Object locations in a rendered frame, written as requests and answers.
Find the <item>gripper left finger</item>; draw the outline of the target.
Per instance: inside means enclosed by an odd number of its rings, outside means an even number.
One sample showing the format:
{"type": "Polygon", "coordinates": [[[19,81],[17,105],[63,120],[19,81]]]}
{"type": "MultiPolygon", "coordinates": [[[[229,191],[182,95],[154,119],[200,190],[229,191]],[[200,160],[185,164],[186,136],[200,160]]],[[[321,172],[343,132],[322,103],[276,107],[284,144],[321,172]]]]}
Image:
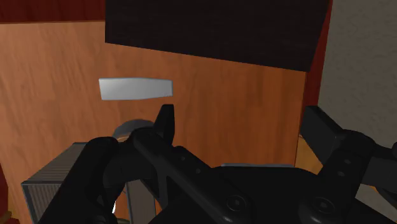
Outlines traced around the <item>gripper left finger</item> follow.
{"type": "Polygon", "coordinates": [[[113,204],[142,181],[162,212],[149,224],[252,224],[249,199],[186,148],[173,146],[174,107],[119,142],[87,142],[38,224],[118,224],[113,204]]]}

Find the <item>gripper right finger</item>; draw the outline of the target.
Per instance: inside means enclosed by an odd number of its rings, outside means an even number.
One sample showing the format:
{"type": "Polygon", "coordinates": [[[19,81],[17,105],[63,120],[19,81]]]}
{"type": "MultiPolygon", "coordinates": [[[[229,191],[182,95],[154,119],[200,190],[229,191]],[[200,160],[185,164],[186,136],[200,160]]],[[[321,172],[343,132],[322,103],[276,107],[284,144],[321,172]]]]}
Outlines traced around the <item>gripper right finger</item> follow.
{"type": "Polygon", "coordinates": [[[340,127],[320,107],[305,108],[300,135],[322,164],[298,207],[299,224],[397,224],[356,199],[377,143],[340,127]]]}

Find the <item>grey round object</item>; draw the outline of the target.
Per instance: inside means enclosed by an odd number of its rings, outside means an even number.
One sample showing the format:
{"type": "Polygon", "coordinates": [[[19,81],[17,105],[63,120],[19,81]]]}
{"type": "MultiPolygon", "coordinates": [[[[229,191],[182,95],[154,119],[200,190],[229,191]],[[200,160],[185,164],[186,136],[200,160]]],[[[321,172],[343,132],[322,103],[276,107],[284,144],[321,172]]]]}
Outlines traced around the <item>grey round object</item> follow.
{"type": "Polygon", "coordinates": [[[153,122],[149,120],[143,120],[143,119],[129,120],[127,122],[122,123],[119,127],[117,127],[113,132],[112,137],[119,142],[124,142],[136,129],[140,129],[143,127],[152,127],[152,126],[153,126],[153,122]]]}

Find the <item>grey flat rectangular plate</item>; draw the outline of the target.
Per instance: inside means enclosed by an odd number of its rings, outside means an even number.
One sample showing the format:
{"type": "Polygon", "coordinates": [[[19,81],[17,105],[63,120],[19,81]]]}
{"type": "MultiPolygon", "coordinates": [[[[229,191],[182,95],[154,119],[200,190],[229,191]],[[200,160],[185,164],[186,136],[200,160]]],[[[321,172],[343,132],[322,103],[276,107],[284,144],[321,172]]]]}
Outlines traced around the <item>grey flat rectangular plate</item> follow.
{"type": "Polygon", "coordinates": [[[173,96],[173,81],[156,78],[99,78],[103,101],[145,100],[173,96]]]}

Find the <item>grey ribbed box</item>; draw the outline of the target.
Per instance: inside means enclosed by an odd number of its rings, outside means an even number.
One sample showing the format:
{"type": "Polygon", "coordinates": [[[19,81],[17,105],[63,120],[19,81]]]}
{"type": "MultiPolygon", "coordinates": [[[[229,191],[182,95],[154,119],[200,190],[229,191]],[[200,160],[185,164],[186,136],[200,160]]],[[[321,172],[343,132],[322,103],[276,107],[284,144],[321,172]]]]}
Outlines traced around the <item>grey ribbed box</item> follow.
{"type": "MultiPolygon", "coordinates": [[[[37,173],[21,183],[33,224],[38,224],[85,143],[73,143],[37,173]]],[[[125,184],[129,224],[148,224],[156,216],[155,199],[141,183],[125,184]]]]}

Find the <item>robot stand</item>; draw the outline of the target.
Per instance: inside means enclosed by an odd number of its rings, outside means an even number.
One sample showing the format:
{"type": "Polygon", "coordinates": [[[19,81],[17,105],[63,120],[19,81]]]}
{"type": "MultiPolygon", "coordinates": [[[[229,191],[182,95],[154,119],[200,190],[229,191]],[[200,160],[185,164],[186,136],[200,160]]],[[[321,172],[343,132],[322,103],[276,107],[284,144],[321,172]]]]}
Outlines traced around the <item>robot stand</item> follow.
{"type": "Polygon", "coordinates": [[[106,0],[105,41],[308,71],[330,0],[106,0]]]}

